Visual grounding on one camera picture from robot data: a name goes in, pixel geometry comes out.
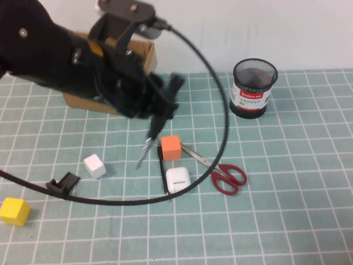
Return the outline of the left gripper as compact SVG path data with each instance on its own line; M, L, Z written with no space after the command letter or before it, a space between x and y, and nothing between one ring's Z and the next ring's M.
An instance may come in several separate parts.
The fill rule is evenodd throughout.
M159 75L145 72L145 58L131 49L116 53L109 45L98 45L93 54L94 85L103 104L128 118L173 118L179 75L172 73L165 84Z

